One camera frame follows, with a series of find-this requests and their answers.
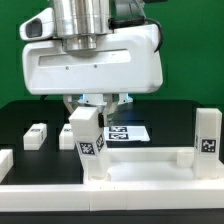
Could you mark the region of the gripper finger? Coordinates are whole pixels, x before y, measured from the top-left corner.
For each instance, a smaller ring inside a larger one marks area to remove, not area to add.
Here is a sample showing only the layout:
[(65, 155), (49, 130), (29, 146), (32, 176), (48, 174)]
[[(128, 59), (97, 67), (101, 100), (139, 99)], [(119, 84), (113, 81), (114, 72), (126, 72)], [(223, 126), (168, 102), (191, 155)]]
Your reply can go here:
[(103, 128), (112, 122), (113, 113), (119, 102), (118, 94), (104, 94), (103, 102), (98, 106), (98, 123)]
[(79, 106), (79, 95), (64, 95), (63, 103), (70, 113), (73, 113)]

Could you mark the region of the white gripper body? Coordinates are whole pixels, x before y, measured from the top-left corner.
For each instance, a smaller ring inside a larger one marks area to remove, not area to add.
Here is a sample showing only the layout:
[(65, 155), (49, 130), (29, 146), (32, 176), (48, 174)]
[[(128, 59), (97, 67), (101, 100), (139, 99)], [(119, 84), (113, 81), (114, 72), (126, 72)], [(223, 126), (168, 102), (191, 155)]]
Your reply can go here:
[(163, 83), (156, 24), (105, 33), (76, 32), (65, 20), (56, 32), (51, 8), (23, 23), (20, 37), (24, 82), (33, 95), (150, 93)]

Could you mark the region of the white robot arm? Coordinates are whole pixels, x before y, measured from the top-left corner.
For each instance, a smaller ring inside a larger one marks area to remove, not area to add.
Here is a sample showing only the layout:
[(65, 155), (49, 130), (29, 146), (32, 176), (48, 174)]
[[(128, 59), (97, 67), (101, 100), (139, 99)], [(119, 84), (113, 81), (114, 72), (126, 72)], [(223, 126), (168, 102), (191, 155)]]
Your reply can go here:
[(25, 86), (33, 95), (72, 97), (98, 108), (101, 127), (130, 93), (157, 91), (163, 82), (158, 21), (140, 15), (111, 16), (112, 4), (141, 13), (141, 0), (48, 0), (50, 6), (24, 22), (20, 37)]

